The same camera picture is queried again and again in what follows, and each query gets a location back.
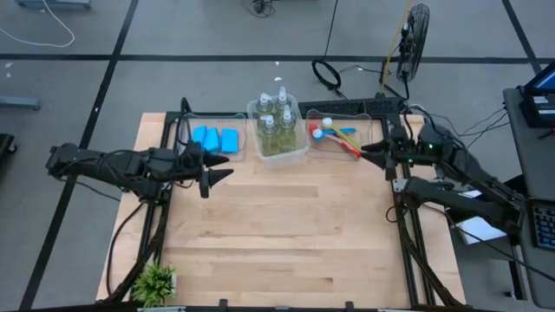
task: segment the toothbrush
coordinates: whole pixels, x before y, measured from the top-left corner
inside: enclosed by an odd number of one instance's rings
[[[333,121],[331,120],[331,118],[327,117],[322,119],[322,125],[326,128],[332,129],[336,132],[336,134],[342,138],[343,140],[347,141],[349,144],[351,144],[357,151],[360,152],[361,147],[356,144],[356,142],[354,142],[349,136],[347,136],[345,133],[341,132],[341,129],[339,129],[337,126],[333,125]]]
[[[312,137],[315,140],[320,140],[321,138],[328,138],[328,139],[334,140],[340,146],[342,146],[345,150],[347,150],[348,152],[353,153],[357,159],[361,158],[361,153],[359,151],[357,151],[353,146],[347,144],[345,141],[337,138],[335,135],[325,134],[324,131],[322,131],[322,129],[320,129],[318,127],[310,127],[310,128],[311,128],[311,132],[312,132]]]
[[[312,133],[316,128],[319,128],[319,126],[316,125],[316,124],[309,125],[310,133]],[[342,133],[355,133],[356,132],[355,128],[341,128],[340,130],[341,130]],[[325,134],[334,134],[334,135],[336,135],[336,131],[332,130],[332,129],[322,130],[322,134],[323,135],[325,135]],[[319,140],[323,139],[323,135],[321,137],[318,137],[318,138],[313,137],[314,141],[318,142]]]

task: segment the monitor screen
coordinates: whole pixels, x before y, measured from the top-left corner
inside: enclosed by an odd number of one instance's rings
[[[551,71],[544,79],[538,81],[534,88],[555,91],[555,69]]]

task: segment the plastic bottle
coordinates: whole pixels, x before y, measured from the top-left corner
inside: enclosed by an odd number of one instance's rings
[[[265,157],[280,153],[278,125],[274,121],[274,117],[272,115],[265,116],[264,124],[261,126],[261,131],[258,135],[260,136],[260,141],[262,142],[262,154]]]
[[[297,136],[295,134],[295,124],[297,121],[291,114],[289,105],[285,105],[284,114],[279,123],[279,147],[281,153],[293,152],[297,149]]]
[[[258,113],[258,131],[260,132],[264,126],[264,121],[267,115],[274,116],[272,109],[274,105],[271,103],[271,97],[268,94],[261,94],[257,102]]]
[[[285,87],[281,87],[279,89],[279,96],[277,97],[276,104],[274,105],[276,107],[276,116],[279,119],[281,119],[281,117],[283,116],[286,105],[289,105],[289,107],[291,107],[291,101],[289,101],[289,97],[287,96],[287,91],[285,90]]]

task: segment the wooden tabletop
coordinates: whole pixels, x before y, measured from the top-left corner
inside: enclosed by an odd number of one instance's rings
[[[135,150],[160,144],[164,118],[143,114]],[[370,140],[380,140],[380,121],[364,122]],[[418,133],[422,119],[409,122]],[[384,172],[365,160],[308,155],[301,164],[269,169],[247,127],[242,156],[220,165],[235,173],[209,199],[200,198],[196,185],[173,189],[162,263],[176,268],[178,282],[168,304],[216,306],[225,298],[230,306],[341,308],[352,301],[358,308],[409,308],[397,224],[385,219],[393,194]],[[411,172],[434,178],[431,167]],[[122,195],[114,229],[137,204],[133,194]],[[145,212],[129,221],[114,247],[113,288],[135,262]],[[430,266],[464,302],[446,219],[418,213]],[[107,296],[105,276],[106,269],[99,299]]]

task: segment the yellow toothbrush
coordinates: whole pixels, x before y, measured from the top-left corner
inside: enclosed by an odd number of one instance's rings
[[[361,147],[358,144],[356,144],[356,142],[353,139],[351,139],[347,134],[343,133],[341,131],[341,129],[339,129],[338,126],[333,125],[333,121],[331,120],[330,117],[322,119],[322,125],[325,128],[332,129],[333,131],[335,131],[337,133],[337,135],[340,138],[342,138],[343,140],[345,140],[349,144],[351,144],[357,151],[359,151],[359,152],[361,151]]]

